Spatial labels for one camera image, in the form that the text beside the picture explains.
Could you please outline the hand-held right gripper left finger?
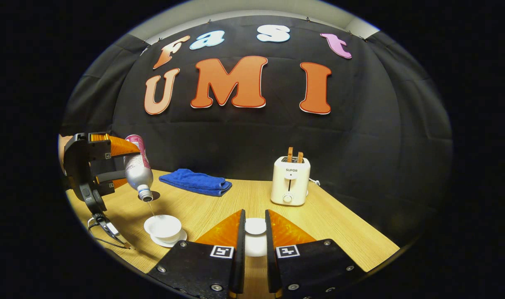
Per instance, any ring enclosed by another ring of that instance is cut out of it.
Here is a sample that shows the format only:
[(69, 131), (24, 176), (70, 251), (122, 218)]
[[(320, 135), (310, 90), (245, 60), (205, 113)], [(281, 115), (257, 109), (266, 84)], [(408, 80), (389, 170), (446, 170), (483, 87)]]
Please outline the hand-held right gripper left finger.
[(241, 209), (195, 242), (179, 240), (148, 277), (188, 299), (235, 299), (244, 291), (245, 222)]

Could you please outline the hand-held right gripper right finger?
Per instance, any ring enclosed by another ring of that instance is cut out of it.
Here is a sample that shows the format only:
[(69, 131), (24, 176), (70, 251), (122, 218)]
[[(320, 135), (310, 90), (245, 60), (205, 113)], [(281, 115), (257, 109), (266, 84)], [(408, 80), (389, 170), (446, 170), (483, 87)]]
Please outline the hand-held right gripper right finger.
[(277, 299), (339, 299), (366, 271), (334, 240), (316, 240), (273, 210), (265, 211), (267, 279)]

